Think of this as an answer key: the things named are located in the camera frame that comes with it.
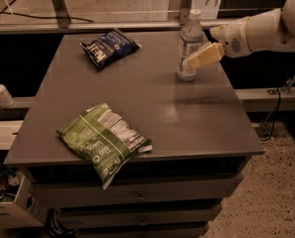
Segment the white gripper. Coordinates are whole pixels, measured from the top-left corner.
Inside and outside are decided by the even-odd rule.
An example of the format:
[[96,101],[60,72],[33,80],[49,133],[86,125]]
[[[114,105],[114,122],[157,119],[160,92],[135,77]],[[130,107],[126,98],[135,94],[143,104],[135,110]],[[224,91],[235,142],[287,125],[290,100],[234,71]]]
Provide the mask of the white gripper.
[[251,54],[247,43],[248,17],[231,21],[229,24],[210,29],[212,37],[218,43],[208,42],[197,52],[190,54],[183,60],[183,68],[196,69],[222,59],[224,55],[229,58],[241,58]]

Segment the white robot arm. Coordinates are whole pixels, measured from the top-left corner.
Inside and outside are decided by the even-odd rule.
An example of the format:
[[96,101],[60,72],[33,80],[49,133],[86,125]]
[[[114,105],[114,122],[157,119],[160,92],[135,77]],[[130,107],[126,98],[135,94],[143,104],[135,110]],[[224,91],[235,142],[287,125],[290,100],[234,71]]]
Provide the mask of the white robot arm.
[[208,42],[188,55],[182,61],[182,68],[196,69],[223,56],[241,58],[261,51],[295,52],[295,0],[286,0],[282,9],[210,28],[210,33],[217,42]]

